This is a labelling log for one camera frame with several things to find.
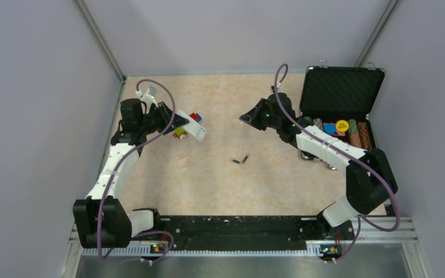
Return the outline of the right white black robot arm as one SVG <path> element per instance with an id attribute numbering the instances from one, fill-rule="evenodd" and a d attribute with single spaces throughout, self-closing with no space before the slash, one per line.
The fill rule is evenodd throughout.
<path id="1" fill-rule="evenodd" d="M 274 129 L 280 139 L 335 167 L 345 176 L 345 193 L 316 216 L 316 230 L 333 238 L 340 225 L 370 214 L 390 200 L 395 209 L 397 183 L 386 154 L 379 148 L 354 147 L 333 137 L 305 118 L 296 118 L 285 93 L 262 98 L 240 121 L 261 131 Z"/>

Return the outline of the white remote control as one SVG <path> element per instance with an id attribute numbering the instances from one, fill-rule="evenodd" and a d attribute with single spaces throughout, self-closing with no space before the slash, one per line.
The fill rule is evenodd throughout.
<path id="1" fill-rule="evenodd" d="M 187 119 L 189 119 L 190 123 L 181 127 L 184 129 L 188 134 L 195 137 L 197 140 L 202 141 L 205 138 L 206 135 L 206 129 L 199 124 L 195 119 L 193 119 L 191 116 L 189 116 L 187 113 L 179 109 L 176 114 L 183 116 Z"/>

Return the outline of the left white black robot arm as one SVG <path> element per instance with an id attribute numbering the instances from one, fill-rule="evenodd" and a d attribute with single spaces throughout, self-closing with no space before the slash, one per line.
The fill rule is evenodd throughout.
<path id="1" fill-rule="evenodd" d="M 149 107 L 138 98 L 121 102 L 119 127 L 111 138 L 108 158 L 91 191 L 75 201 L 72 212 L 83 248 L 126 247 L 139 233 L 148 239 L 162 234 L 154 208 L 127 213 L 120 202 L 127 180 L 150 134 L 162 136 L 189 124 L 164 102 Z"/>

